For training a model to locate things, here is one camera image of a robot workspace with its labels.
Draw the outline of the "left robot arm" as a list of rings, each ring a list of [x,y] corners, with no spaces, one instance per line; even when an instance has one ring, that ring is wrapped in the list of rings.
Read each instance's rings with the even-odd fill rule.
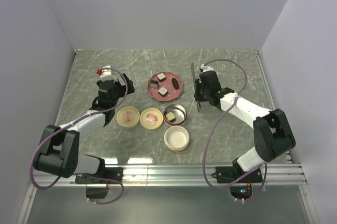
[[[98,80],[98,96],[92,107],[79,118],[61,125],[47,126],[31,160],[31,170],[58,177],[72,176],[78,165],[79,144],[94,131],[108,125],[128,94],[135,92],[133,81],[120,73],[124,81]]]

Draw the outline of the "sushi piece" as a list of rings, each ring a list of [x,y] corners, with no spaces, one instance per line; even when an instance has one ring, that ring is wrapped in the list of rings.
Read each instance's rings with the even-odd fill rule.
[[[157,76],[158,81],[163,82],[166,80],[166,75],[164,73],[160,73]]]
[[[165,87],[161,87],[158,90],[158,93],[159,93],[160,96],[166,96],[168,94],[168,90]]]
[[[166,113],[165,117],[169,122],[174,122],[176,120],[176,116],[173,112]]]
[[[159,87],[158,81],[151,80],[149,86],[150,86],[150,88],[158,89],[158,87]]]

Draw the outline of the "sushi piece front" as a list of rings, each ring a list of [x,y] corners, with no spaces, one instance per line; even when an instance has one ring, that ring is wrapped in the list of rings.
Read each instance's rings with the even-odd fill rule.
[[[158,93],[159,93],[160,96],[166,96],[168,94],[168,90],[165,87],[161,87],[158,90]]]

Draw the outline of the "metal tongs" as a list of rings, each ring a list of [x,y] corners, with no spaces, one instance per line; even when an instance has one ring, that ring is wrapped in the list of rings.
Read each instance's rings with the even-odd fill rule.
[[[194,63],[191,63],[191,73],[192,73],[192,79],[193,79],[193,85],[194,85],[194,99],[196,101],[197,111],[201,111],[201,92],[200,92],[200,83],[199,79],[196,78],[195,75],[195,67]]]

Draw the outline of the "cream lid with pink knob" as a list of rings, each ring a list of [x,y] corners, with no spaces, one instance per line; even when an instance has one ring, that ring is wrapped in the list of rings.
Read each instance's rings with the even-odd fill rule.
[[[121,127],[131,129],[138,125],[140,113],[135,107],[126,106],[118,111],[116,120]]]

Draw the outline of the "sushi piece back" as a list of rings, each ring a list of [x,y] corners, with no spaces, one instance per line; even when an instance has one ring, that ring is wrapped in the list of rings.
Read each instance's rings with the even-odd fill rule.
[[[166,80],[166,75],[164,73],[160,73],[157,76],[158,81],[163,82]]]

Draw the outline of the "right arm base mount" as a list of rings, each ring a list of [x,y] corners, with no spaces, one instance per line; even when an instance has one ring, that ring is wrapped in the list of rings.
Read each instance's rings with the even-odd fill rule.
[[[240,176],[246,174],[239,166],[233,165],[231,167],[216,167],[212,178],[216,179],[217,183],[230,183]],[[257,169],[248,176],[242,178],[238,183],[261,183],[263,181],[261,170]]]

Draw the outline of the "steel lunch box tier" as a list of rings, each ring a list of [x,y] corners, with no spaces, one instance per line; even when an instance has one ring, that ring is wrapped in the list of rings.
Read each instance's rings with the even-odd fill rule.
[[[176,120],[174,122],[169,122],[165,115],[168,112],[173,112],[176,116]],[[167,126],[183,126],[187,119],[187,112],[185,108],[179,104],[170,104],[163,111],[164,122]]]

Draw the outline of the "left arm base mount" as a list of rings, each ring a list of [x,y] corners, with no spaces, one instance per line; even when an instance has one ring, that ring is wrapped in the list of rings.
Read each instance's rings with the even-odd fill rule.
[[[96,174],[83,174],[81,176],[76,175],[76,184],[116,184],[117,182],[122,182],[123,179],[123,168],[112,167],[105,168]]]

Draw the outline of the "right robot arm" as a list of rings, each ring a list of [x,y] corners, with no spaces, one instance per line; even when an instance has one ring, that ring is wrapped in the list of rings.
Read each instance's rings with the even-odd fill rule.
[[[253,130],[254,147],[238,157],[233,164],[232,176],[245,181],[255,167],[270,162],[296,146],[296,141],[285,113],[258,106],[237,92],[222,88],[215,71],[193,74],[194,98],[197,103],[208,102],[243,121]]]

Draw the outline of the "black spiky sea cucumber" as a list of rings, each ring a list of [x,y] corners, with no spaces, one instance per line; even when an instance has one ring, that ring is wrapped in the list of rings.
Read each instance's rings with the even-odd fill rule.
[[[180,88],[179,82],[176,78],[172,78],[172,85],[176,90]]]

